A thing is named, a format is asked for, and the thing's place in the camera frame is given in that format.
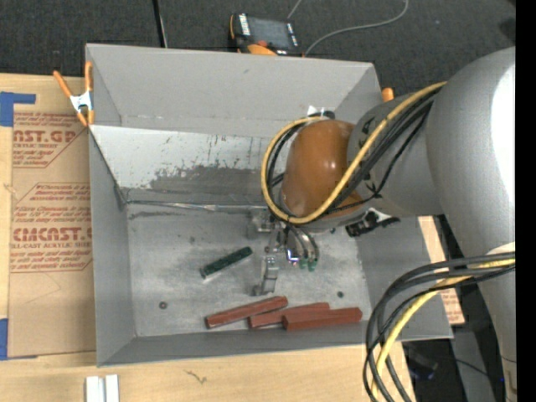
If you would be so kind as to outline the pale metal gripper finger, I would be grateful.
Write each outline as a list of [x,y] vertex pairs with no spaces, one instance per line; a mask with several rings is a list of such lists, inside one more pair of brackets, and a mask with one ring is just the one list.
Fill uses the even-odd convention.
[[268,235],[275,229],[275,221],[267,209],[254,209],[248,213],[246,222],[246,237],[258,238]]
[[279,263],[275,256],[267,256],[261,264],[260,282],[252,289],[253,296],[264,296],[274,293],[279,274]]

